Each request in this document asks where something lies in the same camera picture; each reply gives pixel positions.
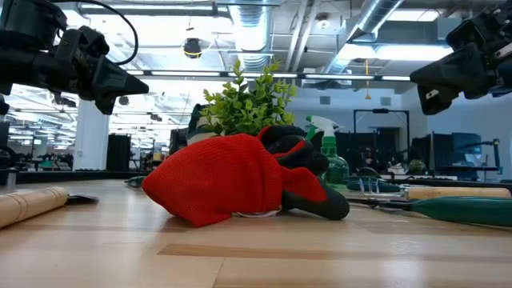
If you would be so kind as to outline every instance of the workbench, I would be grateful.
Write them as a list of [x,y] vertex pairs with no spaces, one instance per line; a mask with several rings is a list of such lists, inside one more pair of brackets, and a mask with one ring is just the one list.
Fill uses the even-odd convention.
[[364,206],[193,228],[120,180],[58,185],[100,203],[0,230],[0,287],[512,287],[510,229]]

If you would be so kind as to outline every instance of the pillar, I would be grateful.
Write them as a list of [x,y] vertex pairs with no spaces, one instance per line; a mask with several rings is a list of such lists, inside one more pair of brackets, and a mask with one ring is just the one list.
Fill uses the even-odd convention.
[[94,102],[80,100],[73,170],[104,170],[106,168],[109,118],[96,108]]
[[38,156],[43,156],[48,153],[48,137],[36,137],[34,140],[41,140],[41,143],[36,145],[34,143],[34,150],[32,151],[33,158],[36,159]]

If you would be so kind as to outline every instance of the ceiling pipe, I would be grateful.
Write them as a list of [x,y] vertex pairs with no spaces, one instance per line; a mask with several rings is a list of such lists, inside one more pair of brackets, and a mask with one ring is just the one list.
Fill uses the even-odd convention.
[[302,22],[304,21],[304,16],[306,15],[308,0],[301,0],[300,6],[298,7],[297,12],[297,22],[295,24],[294,33],[291,37],[290,48],[288,49],[288,55],[286,56],[285,62],[285,71],[290,70],[291,59],[294,56],[295,47],[297,45],[298,35],[301,33]]
[[311,28],[313,27],[313,24],[316,21],[318,7],[320,6],[321,3],[322,1],[320,0],[314,0],[313,5],[311,6],[310,17],[307,21],[306,28],[304,29],[304,33],[302,34],[301,41],[298,45],[297,55],[295,56],[294,64],[291,68],[292,72],[295,72],[298,69],[298,64],[301,61],[302,53],[304,53],[304,48],[306,48],[307,39],[309,38]]
[[[269,46],[270,8],[267,6],[230,6],[234,23],[234,40],[242,52],[265,52]],[[246,71],[262,71],[269,62],[264,54],[240,54],[241,68]]]
[[374,41],[377,38],[378,29],[402,3],[403,0],[366,0],[362,5],[361,13],[344,24],[342,35],[340,35],[342,47],[323,73],[342,73],[351,61],[344,55],[345,44],[356,38],[368,37],[368,42]]

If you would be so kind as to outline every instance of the green spray bottle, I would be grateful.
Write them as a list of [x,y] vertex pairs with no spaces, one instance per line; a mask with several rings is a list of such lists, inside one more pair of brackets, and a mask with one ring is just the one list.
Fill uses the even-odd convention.
[[324,131],[322,154],[329,159],[329,169],[324,173],[322,179],[328,185],[334,186],[334,188],[341,188],[345,184],[345,179],[349,177],[350,170],[347,161],[339,157],[336,151],[334,129],[339,127],[339,125],[336,122],[319,116],[308,116],[306,120],[311,123],[306,139],[311,140],[319,130]]

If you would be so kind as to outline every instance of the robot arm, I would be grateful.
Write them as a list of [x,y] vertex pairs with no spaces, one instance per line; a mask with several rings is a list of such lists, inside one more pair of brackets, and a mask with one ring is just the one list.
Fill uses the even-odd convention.
[[425,115],[448,109],[461,92],[467,99],[512,92],[510,21],[512,0],[465,20],[446,37],[454,52],[410,75]]
[[[55,37],[63,30],[61,41]],[[149,87],[106,58],[104,36],[87,26],[66,30],[66,16],[47,0],[4,0],[0,16],[0,93],[13,84],[78,94],[112,114],[115,99]]]

